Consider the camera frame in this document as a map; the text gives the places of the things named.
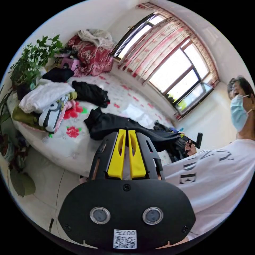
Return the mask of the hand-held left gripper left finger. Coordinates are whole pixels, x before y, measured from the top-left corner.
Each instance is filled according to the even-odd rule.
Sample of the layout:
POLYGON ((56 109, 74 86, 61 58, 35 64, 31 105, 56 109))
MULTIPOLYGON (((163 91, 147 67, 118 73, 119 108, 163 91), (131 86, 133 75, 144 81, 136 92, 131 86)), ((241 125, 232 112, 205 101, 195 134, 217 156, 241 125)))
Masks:
POLYGON ((126 146, 126 130, 120 129, 114 144, 112 157, 108 167, 108 177, 122 179, 126 146))

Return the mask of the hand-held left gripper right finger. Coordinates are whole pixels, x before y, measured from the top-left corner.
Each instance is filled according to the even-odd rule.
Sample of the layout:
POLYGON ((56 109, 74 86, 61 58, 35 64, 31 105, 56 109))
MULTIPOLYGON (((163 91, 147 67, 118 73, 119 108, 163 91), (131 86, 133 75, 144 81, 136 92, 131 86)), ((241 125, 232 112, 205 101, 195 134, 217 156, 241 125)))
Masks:
POLYGON ((128 142, 131 179, 143 179, 146 176, 146 169, 135 130, 128 131, 128 142))

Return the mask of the person's right hand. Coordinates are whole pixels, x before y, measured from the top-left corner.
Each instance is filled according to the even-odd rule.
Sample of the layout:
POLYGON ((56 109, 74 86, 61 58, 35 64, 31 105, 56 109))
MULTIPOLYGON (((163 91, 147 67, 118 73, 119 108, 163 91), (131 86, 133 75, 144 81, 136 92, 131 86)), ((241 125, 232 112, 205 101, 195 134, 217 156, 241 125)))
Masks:
POLYGON ((195 145, 186 142, 186 144, 185 144, 185 153, 186 153, 187 156, 192 156, 192 155, 196 154, 197 151, 196 151, 195 145))

